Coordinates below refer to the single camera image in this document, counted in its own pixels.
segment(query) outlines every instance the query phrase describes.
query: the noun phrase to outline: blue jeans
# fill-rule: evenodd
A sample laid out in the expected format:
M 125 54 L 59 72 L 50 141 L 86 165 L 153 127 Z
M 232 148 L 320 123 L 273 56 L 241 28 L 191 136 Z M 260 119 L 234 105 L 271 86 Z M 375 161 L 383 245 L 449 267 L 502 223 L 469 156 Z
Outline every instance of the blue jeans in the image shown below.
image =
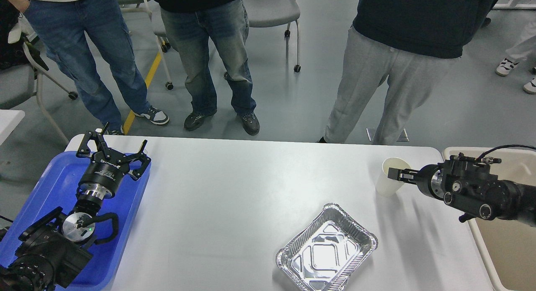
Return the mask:
M 245 40 L 249 32 L 242 0 L 235 0 L 195 13 L 162 10 L 169 43 L 179 52 L 188 77 L 186 89 L 192 96 L 193 111 L 201 115 L 216 112 L 216 89 L 209 71 L 209 37 L 227 70 L 225 79 L 233 91 L 231 105 L 239 115 L 253 113 L 253 82 L 247 66 Z
M 109 122 L 109 129 L 120 129 L 121 113 L 97 73 L 84 32 L 109 63 L 130 109 L 138 114 L 149 109 L 147 87 L 134 62 L 132 41 L 117 0 L 31 0 L 24 15 L 46 45 L 46 55 L 75 82 L 84 105 L 102 124 Z

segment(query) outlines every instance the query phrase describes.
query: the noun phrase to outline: sneaker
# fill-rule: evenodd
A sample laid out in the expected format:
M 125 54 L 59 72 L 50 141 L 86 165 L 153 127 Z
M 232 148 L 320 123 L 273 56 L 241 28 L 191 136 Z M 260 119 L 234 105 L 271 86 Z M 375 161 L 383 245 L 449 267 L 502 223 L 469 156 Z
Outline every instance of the sneaker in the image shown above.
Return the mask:
M 260 124 L 255 113 L 242 115 L 240 116 L 240 120 L 242 121 L 242 127 L 244 127 L 244 130 L 247 132 L 247 134 L 253 136 L 259 133 Z
M 523 86 L 523 91 L 528 94 L 536 94 L 536 77 Z
M 510 73 L 510 70 L 514 69 L 517 64 L 519 64 L 519 62 L 514 63 L 507 58 L 504 58 L 503 62 L 501 62 L 501 64 L 499 64 L 499 66 L 495 70 L 495 73 L 502 77 L 506 77 Z
M 184 119 L 184 128 L 186 131 L 193 131 L 203 125 L 205 118 L 214 114 L 216 114 L 216 111 L 209 115 L 202 115 L 197 112 L 192 112 L 188 117 L 186 117 L 186 119 Z
M 492 22 L 491 18 L 485 18 L 484 22 L 482 22 L 482 25 L 480 26 L 480 28 L 484 28 L 484 27 L 490 25 L 491 22 Z
M 123 126 L 120 129 L 107 129 L 105 135 L 124 135 Z
M 169 117 L 164 113 L 164 111 L 153 108 L 153 106 L 151 106 L 145 113 L 134 113 L 134 115 L 137 117 L 145 117 L 155 125 L 165 125 L 169 122 Z

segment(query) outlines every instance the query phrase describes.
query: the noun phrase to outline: black shoe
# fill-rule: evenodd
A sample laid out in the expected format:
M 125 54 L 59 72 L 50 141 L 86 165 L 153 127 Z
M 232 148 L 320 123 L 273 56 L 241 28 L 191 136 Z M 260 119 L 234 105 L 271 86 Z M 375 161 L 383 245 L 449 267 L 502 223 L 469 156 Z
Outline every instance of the black shoe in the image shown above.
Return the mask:
M 484 28 L 484 27 L 490 25 L 491 22 L 492 22 L 491 18 L 485 18 L 484 22 L 482 22 L 482 25 L 480 26 L 480 28 Z
M 240 116 L 240 120 L 242 121 L 242 127 L 244 127 L 244 130 L 247 132 L 247 134 L 253 136 L 259 133 L 260 124 L 255 113 L 242 115 Z
M 203 123 L 205 122 L 205 118 L 214 114 L 216 114 L 216 112 L 210 115 L 202 115 L 197 112 L 192 112 L 188 117 L 186 117 L 186 119 L 184 119 L 184 128 L 186 129 L 186 131 L 193 131 L 203 125 Z
M 105 135 L 124 135 L 123 132 L 123 126 L 121 126 L 121 129 L 107 129 L 105 132 Z

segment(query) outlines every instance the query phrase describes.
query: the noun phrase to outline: yellow floor line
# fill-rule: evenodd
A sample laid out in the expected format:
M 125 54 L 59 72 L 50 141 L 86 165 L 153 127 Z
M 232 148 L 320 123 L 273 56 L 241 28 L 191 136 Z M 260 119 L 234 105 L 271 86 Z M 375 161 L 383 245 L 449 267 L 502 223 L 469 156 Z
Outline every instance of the yellow floor line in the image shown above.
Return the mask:
M 145 85 L 147 85 L 147 88 L 149 88 L 149 85 L 153 81 L 153 77 L 155 77 L 155 72 L 157 71 L 158 65 L 160 64 L 161 60 L 162 57 L 159 53 L 157 53 L 157 56 L 155 57 L 155 60 L 151 65 L 151 69 L 149 69 L 149 73 L 147 73 L 147 77 L 145 78 Z M 134 118 L 136 118 L 136 116 L 131 110 L 129 115 L 126 117 L 125 123 L 123 123 L 123 132 L 125 133 L 125 135 L 128 134 L 130 127 L 132 127 L 132 122 L 134 121 Z

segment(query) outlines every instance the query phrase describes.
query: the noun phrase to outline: beige bin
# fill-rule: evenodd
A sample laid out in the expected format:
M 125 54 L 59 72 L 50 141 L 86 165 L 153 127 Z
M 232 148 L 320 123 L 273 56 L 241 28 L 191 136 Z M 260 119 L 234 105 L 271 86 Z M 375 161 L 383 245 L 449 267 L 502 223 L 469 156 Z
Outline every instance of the beige bin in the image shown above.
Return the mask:
M 444 159 L 462 152 L 477 157 L 490 148 L 450 147 Z M 500 149 L 488 156 L 502 159 L 491 165 L 500 180 L 536 186 L 536 152 Z M 517 221 L 469 221 L 471 232 L 496 291 L 536 291 L 536 228 Z

